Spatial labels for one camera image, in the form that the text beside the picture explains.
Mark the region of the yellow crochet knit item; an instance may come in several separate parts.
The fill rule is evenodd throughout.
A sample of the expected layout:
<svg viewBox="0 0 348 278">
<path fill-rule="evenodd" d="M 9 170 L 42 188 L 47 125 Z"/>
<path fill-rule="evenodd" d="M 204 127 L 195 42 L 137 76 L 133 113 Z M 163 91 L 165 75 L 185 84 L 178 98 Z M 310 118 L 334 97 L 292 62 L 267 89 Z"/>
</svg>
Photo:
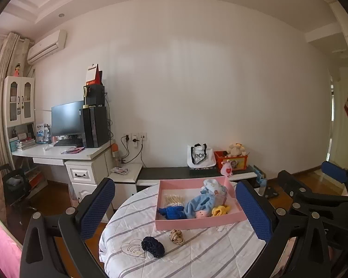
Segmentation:
<svg viewBox="0 0 348 278">
<path fill-rule="evenodd" d="M 229 205 L 219 205 L 217 207 L 212 208 L 211 215 L 213 217 L 223 216 L 229 213 L 231 207 Z"/>
</svg>

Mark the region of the dark navy knit scrunchie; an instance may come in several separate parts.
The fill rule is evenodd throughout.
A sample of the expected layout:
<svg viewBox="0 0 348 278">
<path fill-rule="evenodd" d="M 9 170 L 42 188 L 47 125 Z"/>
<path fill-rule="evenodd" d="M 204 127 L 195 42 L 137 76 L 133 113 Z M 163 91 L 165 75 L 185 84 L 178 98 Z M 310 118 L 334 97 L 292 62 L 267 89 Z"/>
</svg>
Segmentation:
<svg viewBox="0 0 348 278">
<path fill-rule="evenodd" d="M 141 241 L 141 247 L 144 251 L 149 252 L 153 257 L 159 259 L 165 255 L 165 249 L 161 242 L 154 237 L 145 237 Z"/>
</svg>

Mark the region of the light blue fluffy towel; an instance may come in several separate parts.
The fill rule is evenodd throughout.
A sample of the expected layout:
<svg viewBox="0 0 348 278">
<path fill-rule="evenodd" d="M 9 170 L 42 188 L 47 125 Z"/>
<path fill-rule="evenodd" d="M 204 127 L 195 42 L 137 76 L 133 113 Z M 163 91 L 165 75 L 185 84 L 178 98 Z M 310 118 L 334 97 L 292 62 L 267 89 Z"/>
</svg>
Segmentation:
<svg viewBox="0 0 348 278">
<path fill-rule="evenodd" d="M 213 195 L 201 194 L 184 206 L 184 212 L 189 219 L 208 217 L 214 208 L 214 203 L 215 197 Z"/>
</svg>

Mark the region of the light blue printed baby hat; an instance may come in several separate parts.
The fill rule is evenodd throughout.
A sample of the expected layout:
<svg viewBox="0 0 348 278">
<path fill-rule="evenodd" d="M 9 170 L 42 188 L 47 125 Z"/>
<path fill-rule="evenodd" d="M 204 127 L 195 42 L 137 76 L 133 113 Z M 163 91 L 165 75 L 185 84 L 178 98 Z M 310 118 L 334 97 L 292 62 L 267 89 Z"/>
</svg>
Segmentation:
<svg viewBox="0 0 348 278">
<path fill-rule="evenodd" d="M 201 194 L 210 194 L 215 197 L 214 206 L 225 204 L 227 200 L 228 189 L 220 184 L 216 179 L 206 179 L 203 181 L 203 186 L 201 187 Z"/>
</svg>

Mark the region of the blue crochet knit item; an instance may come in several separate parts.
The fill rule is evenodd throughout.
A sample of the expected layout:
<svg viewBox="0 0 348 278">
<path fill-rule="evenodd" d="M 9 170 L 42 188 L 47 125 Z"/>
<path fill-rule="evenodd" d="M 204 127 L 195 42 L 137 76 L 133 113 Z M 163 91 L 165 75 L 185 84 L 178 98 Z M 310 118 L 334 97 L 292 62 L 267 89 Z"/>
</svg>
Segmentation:
<svg viewBox="0 0 348 278">
<path fill-rule="evenodd" d="M 187 218 L 183 206 L 158 208 L 158 213 L 164 216 L 167 220 L 183 220 Z"/>
</svg>

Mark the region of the beige leopard scrunchie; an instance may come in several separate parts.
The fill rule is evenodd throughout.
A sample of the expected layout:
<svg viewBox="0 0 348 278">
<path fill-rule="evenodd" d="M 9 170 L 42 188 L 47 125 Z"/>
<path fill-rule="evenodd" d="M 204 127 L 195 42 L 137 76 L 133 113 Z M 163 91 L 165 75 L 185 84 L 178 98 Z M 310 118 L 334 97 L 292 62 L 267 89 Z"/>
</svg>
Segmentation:
<svg viewBox="0 0 348 278">
<path fill-rule="evenodd" d="M 185 240 L 181 230 L 171 230 L 169 234 L 170 240 L 176 245 L 183 245 Z"/>
</svg>

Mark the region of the bag of cotton swabs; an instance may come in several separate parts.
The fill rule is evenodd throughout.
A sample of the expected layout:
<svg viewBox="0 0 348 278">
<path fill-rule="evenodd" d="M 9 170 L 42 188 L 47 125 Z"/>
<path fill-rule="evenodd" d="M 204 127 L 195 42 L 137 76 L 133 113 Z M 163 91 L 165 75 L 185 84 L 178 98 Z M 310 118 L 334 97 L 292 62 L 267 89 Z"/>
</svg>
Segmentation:
<svg viewBox="0 0 348 278">
<path fill-rule="evenodd" d="M 166 208 L 184 206 L 185 198 L 181 195 L 164 195 L 164 205 Z"/>
</svg>

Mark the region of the pink bedding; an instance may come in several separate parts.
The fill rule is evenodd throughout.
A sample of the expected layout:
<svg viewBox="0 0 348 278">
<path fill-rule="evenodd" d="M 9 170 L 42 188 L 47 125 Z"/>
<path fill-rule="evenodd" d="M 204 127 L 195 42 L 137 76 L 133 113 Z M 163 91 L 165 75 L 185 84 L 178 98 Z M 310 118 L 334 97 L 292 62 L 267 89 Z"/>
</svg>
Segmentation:
<svg viewBox="0 0 348 278">
<path fill-rule="evenodd" d="M 20 277 L 21 249 L 0 226 L 0 277 Z"/>
</svg>

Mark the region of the blue tissue box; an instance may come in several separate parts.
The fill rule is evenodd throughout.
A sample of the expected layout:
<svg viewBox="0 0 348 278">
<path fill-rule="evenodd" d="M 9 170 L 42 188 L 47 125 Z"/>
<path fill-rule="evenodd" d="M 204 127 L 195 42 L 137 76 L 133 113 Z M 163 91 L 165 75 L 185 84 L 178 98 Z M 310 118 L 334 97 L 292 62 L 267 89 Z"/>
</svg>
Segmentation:
<svg viewBox="0 0 348 278">
<path fill-rule="evenodd" d="M 256 182 L 260 185 L 261 188 L 265 188 L 267 186 L 266 174 L 256 165 L 253 165 L 253 171 L 256 174 Z"/>
</svg>

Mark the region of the white desk with drawers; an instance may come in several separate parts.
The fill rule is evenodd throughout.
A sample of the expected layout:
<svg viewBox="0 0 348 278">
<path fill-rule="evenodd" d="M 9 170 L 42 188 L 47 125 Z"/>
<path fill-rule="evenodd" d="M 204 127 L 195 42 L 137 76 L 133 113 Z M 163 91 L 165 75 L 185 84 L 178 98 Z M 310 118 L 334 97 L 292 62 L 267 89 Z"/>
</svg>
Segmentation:
<svg viewBox="0 0 348 278">
<path fill-rule="evenodd" d="M 65 167 L 66 183 L 71 183 L 78 201 L 90 194 L 97 185 L 109 176 L 112 169 L 111 144 L 106 142 L 99 148 L 86 148 L 75 154 L 66 154 L 68 146 L 36 144 L 24 151 L 12 153 L 16 157 L 31 158 L 35 164 Z"/>
</svg>

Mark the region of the black keyboard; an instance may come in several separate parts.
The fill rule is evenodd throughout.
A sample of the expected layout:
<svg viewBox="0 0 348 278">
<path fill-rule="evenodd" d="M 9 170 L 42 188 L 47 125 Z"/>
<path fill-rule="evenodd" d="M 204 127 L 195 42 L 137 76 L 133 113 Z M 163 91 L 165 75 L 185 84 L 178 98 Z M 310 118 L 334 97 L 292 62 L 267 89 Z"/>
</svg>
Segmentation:
<svg viewBox="0 0 348 278">
<path fill-rule="evenodd" d="M 55 146 L 75 146 L 83 147 L 83 141 L 79 138 L 62 139 L 55 143 Z"/>
</svg>

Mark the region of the stack of books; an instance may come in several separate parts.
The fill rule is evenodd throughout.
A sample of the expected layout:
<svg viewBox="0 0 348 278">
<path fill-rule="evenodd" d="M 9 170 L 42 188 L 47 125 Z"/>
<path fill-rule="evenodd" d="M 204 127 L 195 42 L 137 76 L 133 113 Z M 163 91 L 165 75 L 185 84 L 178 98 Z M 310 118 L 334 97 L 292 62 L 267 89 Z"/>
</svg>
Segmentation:
<svg viewBox="0 0 348 278">
<path fill-rule="evenodd" d="M 33 146 L 36 145 L 36 142 L 34 139 L 23 139 L 22 141 L 18 140 L 16 142 L 16 148 L 18 151 L 24 151 L 24 150 L 27 150 Z"/>
</svg>

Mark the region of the blue white carton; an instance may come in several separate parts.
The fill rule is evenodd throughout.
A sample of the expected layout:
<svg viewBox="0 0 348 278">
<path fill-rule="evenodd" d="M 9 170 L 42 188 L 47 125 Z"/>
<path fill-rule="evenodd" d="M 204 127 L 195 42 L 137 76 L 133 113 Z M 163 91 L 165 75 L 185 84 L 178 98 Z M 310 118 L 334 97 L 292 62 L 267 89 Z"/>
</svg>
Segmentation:
<svg viewBox="0 0 348 278">
<path fill-rule="evenodd" d="M 35 139 L 38 144 L 50 144 L 51 133 L 49 124 L 36 124 L 35 125 Z"/>
</svg>

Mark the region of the black computer monitor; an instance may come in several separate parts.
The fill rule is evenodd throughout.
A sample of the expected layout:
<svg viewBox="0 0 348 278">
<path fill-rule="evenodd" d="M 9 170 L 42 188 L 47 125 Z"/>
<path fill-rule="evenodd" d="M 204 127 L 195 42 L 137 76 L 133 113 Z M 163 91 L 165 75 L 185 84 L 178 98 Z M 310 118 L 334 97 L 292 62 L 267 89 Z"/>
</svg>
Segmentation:
<svg viewBox="0 0 348 278">
<path fill-rule="evenodd" d="M 81 134 L 80 109 L 83 101 L 70 102 L 51 108 L 52 136 L 73 136 Z"/>
</svg>

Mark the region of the white glass door cabinet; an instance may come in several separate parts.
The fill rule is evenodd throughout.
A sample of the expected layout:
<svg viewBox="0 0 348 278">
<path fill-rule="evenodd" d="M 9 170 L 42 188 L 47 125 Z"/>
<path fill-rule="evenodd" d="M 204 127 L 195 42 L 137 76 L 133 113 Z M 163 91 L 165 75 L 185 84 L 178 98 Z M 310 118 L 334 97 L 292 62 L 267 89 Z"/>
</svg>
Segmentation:
<svg viewBox="0 0 348 278">
<path fill-rule="evenodd" d="M 5 78 L 3 119 L 6 128 L 30 124 L 35 121 L 34 88 L 34 78 L 11 76 Z"/>
</svg>

